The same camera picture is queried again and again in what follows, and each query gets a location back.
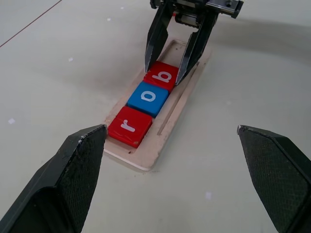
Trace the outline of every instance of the wooden tray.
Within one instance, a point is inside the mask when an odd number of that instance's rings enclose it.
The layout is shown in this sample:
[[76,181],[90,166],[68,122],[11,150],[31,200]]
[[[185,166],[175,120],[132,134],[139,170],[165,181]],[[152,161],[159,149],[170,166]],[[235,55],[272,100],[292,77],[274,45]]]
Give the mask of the wooden tray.
[[[169,65],[179,67],[181,58],[186,49],[186,43],[178,40],[170,40],[161,54],[159,61]],[[183,108],[186,105],[193,88],[198,82],[205,65],[211,55],[209,48],[205,49],[203,56],[190,74],[174,88],[169,95],[160,113],[153,120],[152,126],[144,137],[140,146],[135,149],[111,137],[106,139],[104,151],[111,156],[121,160],[121,163],[128,163],[143,171],[149,171],[156,163],[160,153],[168,140]],[[121,108],[126,105],[128,99],[143,80],[144,69],[136,76],[131,86],[120,98],[118,103],[110,111],[104,124],[109,126],[112,120],[119,113]]]

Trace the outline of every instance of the letter b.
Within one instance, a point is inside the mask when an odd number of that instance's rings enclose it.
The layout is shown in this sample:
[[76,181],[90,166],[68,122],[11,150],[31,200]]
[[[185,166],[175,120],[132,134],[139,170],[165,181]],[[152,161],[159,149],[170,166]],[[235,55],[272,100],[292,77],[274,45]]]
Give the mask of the letter b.
[[163,81],[165,83],[168,83],[171,80],[172,75],[170,73],[168,73],[168,72],[162,71],[158,75],[153,75],[152,77],[154,79],[158,79],[158,80],[161,80],[161,81]]

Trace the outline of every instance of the letter o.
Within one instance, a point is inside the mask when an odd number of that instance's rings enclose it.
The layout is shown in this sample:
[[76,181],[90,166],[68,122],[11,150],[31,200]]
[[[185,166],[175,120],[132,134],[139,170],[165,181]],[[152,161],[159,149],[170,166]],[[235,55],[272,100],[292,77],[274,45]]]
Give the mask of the letter o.
[[152,102],[152,101],[154,101],[156,99],[156,95],[152,91],[144,91],[141,94],[140,97],[141,97],[142,100],[145,100],[145,101],[148,101],[148,102]]

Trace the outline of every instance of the letter block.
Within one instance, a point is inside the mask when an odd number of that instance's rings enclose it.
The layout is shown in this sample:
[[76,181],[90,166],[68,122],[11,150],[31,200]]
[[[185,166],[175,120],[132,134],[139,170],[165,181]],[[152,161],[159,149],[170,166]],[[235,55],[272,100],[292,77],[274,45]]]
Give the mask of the letter block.
[[127,106],[123,107],[108,127],[108,134],[137,148],[152,124],[152,117]]
[[168,96],[168,90],[141,82],[128,100],[127,106],[155,118]]
[[156,61],[145,75],[144,82],[166,89],[171,93],[175,87],[177,74],[177,67]]

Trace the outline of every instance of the white letter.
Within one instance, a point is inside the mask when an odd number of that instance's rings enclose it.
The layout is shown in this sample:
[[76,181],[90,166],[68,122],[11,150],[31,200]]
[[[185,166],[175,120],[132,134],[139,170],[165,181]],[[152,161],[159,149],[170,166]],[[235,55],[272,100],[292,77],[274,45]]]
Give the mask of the white letter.
[[151,92],[151,91],[144,91],[142,94],[141,94],[141,99],[142,100],[145,100],[145,101],[148,101],[148,102],[152,102],[156,99],[156,95],[155,93]]
[[127,120],[124,120],[123,124],[121,124],[121,128],[124,128],[130,132],[135,132],[135,129],[133,127],[127,125],[127,122],[128,122]]
[[168,82],[171,80],[172,75],[171,75],[170,73],[168,73],[168,72],[162,71],[162,72],[160,72],[160,73],[158,74],[158,76],[153,75],[152,77],[153,77],[154,79],[159,79],[159,80],[161,80],[161,81],[164,81],[164,82],[168,83]]

